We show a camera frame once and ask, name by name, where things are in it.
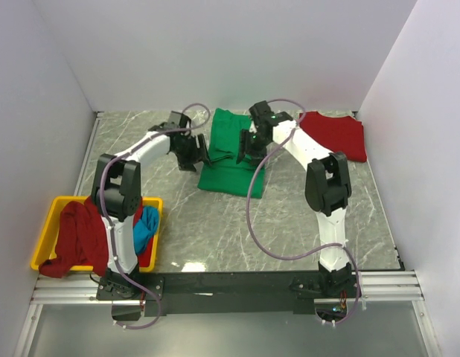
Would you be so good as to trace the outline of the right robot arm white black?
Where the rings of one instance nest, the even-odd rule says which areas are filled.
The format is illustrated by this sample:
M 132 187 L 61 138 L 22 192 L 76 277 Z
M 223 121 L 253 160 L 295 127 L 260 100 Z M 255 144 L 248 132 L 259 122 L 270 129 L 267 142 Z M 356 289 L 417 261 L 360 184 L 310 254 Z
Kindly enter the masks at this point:
M 250 200 L 259 171 L 280 149 L 285 149 L 305 169 L 304 196 L 316 213 L 320 247 L 294 257 L 283 257 L 264 248 L 252 228 Z M 300 260 L 311 254 L 319 255 L 319 290 L 334 297 L 353 282 L 351 261 L 346 250 L 345 214 L 351 197 L 351 180 L 348 160 L 342 152 L 331 152 L 317 143 L 292 120 L 271 126 L 268 123 L 252 124 L 240 131 L 237 160 L 247 155 L 260 160 L 250 181 L 246 195 L 246 223 L 255 244 L 265 254 L 278 260 Z

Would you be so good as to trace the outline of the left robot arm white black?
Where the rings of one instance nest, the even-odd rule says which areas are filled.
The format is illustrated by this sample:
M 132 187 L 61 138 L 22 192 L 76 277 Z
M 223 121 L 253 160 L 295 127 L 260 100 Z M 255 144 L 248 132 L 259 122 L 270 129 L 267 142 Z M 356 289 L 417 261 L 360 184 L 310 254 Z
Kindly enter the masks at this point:
M 141 167 L 170 152 L 181 171 L 195 172 L 196 164 L 210 162 L 205 136 L 181 129 L 149 131 L 131 147 L 98 159 L 92 199 L 104 224 L 109 251 L 102 284 L 125 299 L 135 297 L 141 288 L 133 242 L 134 217 L 142 200 Z

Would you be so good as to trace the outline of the green t shirt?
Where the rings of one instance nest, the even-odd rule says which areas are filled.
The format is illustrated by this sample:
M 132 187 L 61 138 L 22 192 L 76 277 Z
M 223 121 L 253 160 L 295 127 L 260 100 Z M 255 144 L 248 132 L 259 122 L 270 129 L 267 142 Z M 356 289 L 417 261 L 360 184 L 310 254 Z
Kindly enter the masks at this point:
M 246 196 L 255 174 L 255 167 L 247 160 L 237 163 L 240 131 L 250 127 L 247 115 L 237 115 L 216 109 L 212 118 L 208 154 L 210 165 L 204 165 L 197 187 L 233 196 Z

